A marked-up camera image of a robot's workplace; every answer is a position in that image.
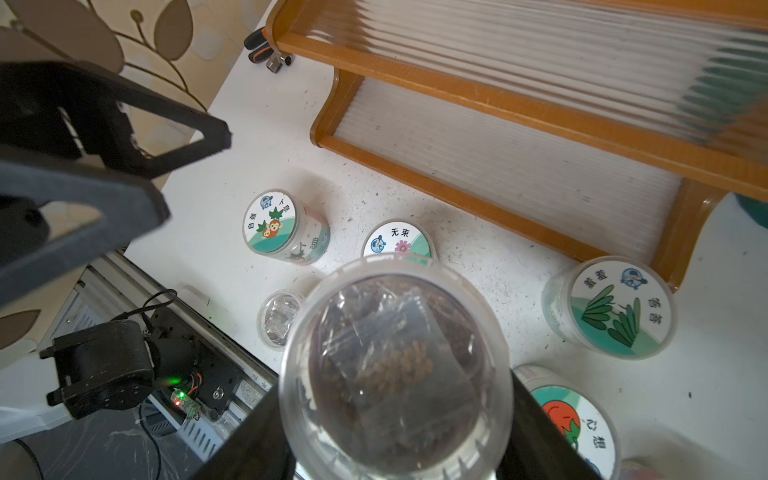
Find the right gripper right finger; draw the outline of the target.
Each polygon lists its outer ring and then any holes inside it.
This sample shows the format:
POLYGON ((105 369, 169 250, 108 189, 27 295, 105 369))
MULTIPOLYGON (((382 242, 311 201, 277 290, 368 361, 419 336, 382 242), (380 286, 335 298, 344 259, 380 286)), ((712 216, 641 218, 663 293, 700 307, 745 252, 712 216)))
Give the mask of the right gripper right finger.
POLYGON ((599 479, 526 389, 514 393, 512 430, 498 479, 599 479))

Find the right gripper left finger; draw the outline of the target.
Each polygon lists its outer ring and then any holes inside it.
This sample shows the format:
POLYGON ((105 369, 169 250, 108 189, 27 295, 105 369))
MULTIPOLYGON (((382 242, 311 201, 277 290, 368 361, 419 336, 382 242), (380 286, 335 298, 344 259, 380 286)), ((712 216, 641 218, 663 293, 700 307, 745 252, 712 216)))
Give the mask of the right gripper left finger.
POLYGON ((293 479, 294 455, 272 387, 193 479, 293 479))

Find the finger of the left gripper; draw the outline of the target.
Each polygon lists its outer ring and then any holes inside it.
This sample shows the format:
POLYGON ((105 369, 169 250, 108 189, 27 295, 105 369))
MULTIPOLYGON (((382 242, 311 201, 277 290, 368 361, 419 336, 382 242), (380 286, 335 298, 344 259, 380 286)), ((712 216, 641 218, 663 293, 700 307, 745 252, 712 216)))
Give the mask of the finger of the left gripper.
POLYGON ((4 62, 1 143, 70 161, 97 155, 111 170, 154 179, 230 148, 232 135, 224 121, 89 62, 4 62), (146 155, 128 107, 187 126, 202 137, 146 155))
POLYGON ((7 305, 162 225, 146 179, 1 148, 1 303, 7 305))

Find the clear seed jar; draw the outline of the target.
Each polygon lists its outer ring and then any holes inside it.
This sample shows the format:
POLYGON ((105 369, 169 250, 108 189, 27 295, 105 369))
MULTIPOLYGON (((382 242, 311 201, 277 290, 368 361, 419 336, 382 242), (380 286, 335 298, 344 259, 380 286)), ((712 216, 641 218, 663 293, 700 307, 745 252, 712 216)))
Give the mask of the clear seed jar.
POLYGON ((292 324, 305 303, 305 297, 293 290, 279 290, 261 305, 257 315, 262 342, 273 350, 284 350, 292 324))
POLYGON ((307 297, 279 400, 313 479, 491 479, 512 427, 508 345, 488 302, 452 269, 363 257, 307 297))

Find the wooden two-tier shelf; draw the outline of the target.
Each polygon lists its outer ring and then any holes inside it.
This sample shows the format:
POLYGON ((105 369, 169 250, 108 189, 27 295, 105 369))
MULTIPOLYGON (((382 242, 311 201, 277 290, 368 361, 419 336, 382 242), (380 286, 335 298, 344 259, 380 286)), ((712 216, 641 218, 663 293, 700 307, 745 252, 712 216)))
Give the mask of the wooden two-tier shelf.
POLYGON ((763 1, 279 1, 331 66, 314 145, 672 288, 717 204, 767 198, 763 1))

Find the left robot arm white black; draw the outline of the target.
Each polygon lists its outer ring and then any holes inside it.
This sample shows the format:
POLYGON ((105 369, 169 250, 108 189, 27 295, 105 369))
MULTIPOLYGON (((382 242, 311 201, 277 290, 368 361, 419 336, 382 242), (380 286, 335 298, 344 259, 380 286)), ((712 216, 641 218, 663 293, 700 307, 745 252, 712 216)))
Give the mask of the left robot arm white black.
MULTIPOLYGON (((1 66, 1 301, 12 301, 165 223, 154 180, 228 149, 227 124, 88 62, 1 66), (125 113, 135 107, 201 139, 148 157, 125 113)), ((42 352, 74 418, 126 410, 186 379, 188 340, 151 340, 133 312, 57 338, 42 352)))

